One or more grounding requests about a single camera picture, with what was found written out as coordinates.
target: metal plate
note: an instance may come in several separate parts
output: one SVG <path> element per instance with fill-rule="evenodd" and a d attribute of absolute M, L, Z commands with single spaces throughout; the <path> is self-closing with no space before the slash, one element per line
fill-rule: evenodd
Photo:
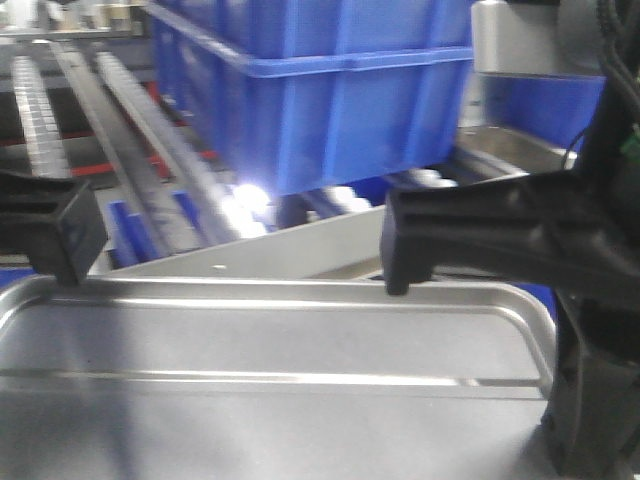
<path fill-rule="evenodd" d="M 512 287 L 36 278 L 0 312 L 3 479 L 555 478 Z"/>

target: blue bin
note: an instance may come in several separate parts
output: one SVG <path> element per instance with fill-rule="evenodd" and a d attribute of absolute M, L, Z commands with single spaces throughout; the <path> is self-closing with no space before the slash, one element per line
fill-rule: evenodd
<path fill-rule="evenodd" d="M 196 2 L 183 0 L 184 9 L 188 3 Z M 365 2 L 236 3 L 265 9 L 269 4 L 273 12 L 281 12 L 279 8 L 291 5 L 304 10 L 307 3 L 363 8 Z M 370 26 L 375 22 L 369 17 L 379 20 L 376 6 L 402 5 L 402 10 L 409 4 L 415 8 L 423 5 L 431 17 L 427 22 L 422 16 L 420 48 L 353 52 L 377 46 L 415 46 L 413 40 L 394 43 L 390 34 L 381 31 L 369 32 L 372 39 L 368 45 L 363 41 L 338 42 L 342 46 L 334 46 L 330 55 L 321 55 L 325 50 L 322 44 L 328 42 L 321 37 L 315 56 L 296 56 L 310 52 L 305 45 L 311 40 L 302 41 L 300 36 L 291 40 L 293 51 L 287 47 L 280 52 L 291 56 L 258 58 L 167 9 L 157 5 L 149 8 L 156 22 L 177 37 L 184 66 L 182 98 L 193 114 L 194 127 L 243 182 L 259 185 L 273 195 L 287 195 L 439 163 L 448 155 L 471 66 L 472 0 L 366 3 L 372 8 L 365 16 Z M 452 5 L 457 6 L 455 14 Z M 350 32 L 358 30 L 357 22 L 344 23 L 349 28 L 341 28 L 349 32 L 343 37 L 358 38 Z M 315 28 L 306 24 L 298 28 L 303 26 L 303 30 Z M 410 26 L 396 27 L 411 31 Z M 256 38 L 277 37 L 277 31 L 273 26 L 268 34 L 263 32 Z M 382 41 L 378 37 L 388 43 L 376 43 Z M 260 45 L 255 42 L 258 53 L 264 55 L 266 50 L 261 51 Z"/>
<path fill-rule="evenodd" d="M 470 0 L 181 0 L 186 18 L 260 58 L 470 44 Z"/>
<path fill-rule="evenodd" d="M 599 77 L 508 79 L 495 120 L 566 148 L 591 122 L 603 86 Z"/>
<path fill-rule="evenodd" d="M 182 87 L 184 68 L 178 50 L 178 34 L 171 27 L 157 20 L 153 21 L 152 28 L 158 90 L 169 104 L 177 110 L 183 110 L 185 108 Z"/>

